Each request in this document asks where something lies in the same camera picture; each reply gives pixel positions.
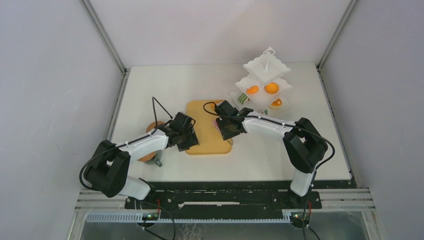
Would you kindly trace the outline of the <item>pink handled metal tongs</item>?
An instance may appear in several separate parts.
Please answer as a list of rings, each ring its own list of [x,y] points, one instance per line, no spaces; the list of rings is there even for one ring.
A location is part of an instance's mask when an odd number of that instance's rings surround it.
[[[231,146],[233,146],[234,145],[233,139],[231,137],[227,137],[227,135],[225,133],[222,133],[222,131],[221,131],[221,129],[220,129],[220,127],[219,127],[218,122],[217,122],[216,119],[214,119],[212,121],[212,124],[214,125],[215,129],[220,133],[220,135],[222,136],[222,139],[224,141],[227,141]]]

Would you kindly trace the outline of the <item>green layered cake slice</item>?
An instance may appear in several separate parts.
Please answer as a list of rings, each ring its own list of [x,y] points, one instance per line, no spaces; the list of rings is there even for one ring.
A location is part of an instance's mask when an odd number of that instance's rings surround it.
[[[249,98],[249,97],[248,97],[245,93],[242,93],[242,94],[238,97],[237,101],[238,101],[241,105],[243,105],[245,102],[249,102],[249,101],[250,101],[250,98]]]

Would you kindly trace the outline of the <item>yellow serving tray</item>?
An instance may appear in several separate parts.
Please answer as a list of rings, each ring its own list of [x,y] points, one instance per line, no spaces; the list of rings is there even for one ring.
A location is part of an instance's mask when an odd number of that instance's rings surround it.
[[[194,100],[187,104],[186,113],[195,120],[194,132],[198,145],[186,151],[189,155],[222,155],[232,150],[232,144],[223,137],[216,124],[215,104],[221,100]]]

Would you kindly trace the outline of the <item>small orange pastry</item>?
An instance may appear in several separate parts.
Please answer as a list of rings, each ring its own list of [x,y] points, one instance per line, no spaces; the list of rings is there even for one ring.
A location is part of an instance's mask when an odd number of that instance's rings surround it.
[[[259,87],[257,85],[253,85],[246,90],[246,93],[249,95],[253,95],[259,91]]]

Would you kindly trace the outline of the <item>white three tier stand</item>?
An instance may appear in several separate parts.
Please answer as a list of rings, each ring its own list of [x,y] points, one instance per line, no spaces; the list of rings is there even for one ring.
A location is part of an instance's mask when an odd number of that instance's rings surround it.
[[[237,90],[229,93],[231,100],[239,110],[250,108],[259,113],[263,110],[268,110],[268,116],[274,116],[277,112],[288,108],[289,104],[285,96],[292,90],[293,86],[283,79],[283,76],[288,74],[291,69],[282,63],[275,56],[275,53],[276,51],[269,47],[260,56],[243,65],[248,75],[235,83]],[[264,87],[269,83],[278,84],[279,92],[276,94],[266,93]],[[247,94],[246,90],[252,86],[258,86],[259,91],[255,94]],[[238,97],[242,93],[250,98],[249,102],[246,101],[244,104],[238,102]],[[281,99],[283,105],[279,108],[271,108],[270,104],[276,99]]]

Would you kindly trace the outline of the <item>orange glazed donut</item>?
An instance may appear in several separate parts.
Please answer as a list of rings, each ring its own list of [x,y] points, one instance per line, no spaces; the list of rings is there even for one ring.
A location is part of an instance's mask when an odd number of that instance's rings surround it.
[[[270,108],[277,109],[283,105],[283,101],[280,98],[277,98],[274,102],[270,104]]]

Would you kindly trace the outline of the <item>orange round tart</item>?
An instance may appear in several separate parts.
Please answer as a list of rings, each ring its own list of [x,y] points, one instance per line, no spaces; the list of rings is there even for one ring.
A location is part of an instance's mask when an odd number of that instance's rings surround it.
[[[264,86],[264,90],[269,95],[277,94],[280,90],[280,87],[277,83],[271,82]]]

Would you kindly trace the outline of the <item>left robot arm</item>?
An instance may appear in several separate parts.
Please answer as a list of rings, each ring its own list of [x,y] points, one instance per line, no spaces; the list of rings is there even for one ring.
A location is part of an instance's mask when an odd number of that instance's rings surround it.
[[[136,139],[117,144],[103,140],[91,159],[81,168],[79,179],[87,189],[101,192],[106,197],[117,195],[137,200],[149,209],[156,203],[157,196],[148,183],[129,176],[130,165],[157,151],[177,147],[180,152],[199,144],[195,133],[196,121],[178,112],[169,121],[156,123],[150,131]]]

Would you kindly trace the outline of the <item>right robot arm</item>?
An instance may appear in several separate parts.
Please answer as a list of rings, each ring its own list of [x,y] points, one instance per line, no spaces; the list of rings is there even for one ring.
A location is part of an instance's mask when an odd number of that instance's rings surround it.
[[[309,201],[310,191],[319,163],[333,145],[322,137],[311,121],[284,121],[262,115],[251,108],[241,110],[228,101],[213,104],[211,115],[224,140],[240,134],[258,134],[282,142],[295,171],[290,184],[289,203],[302,208]]]

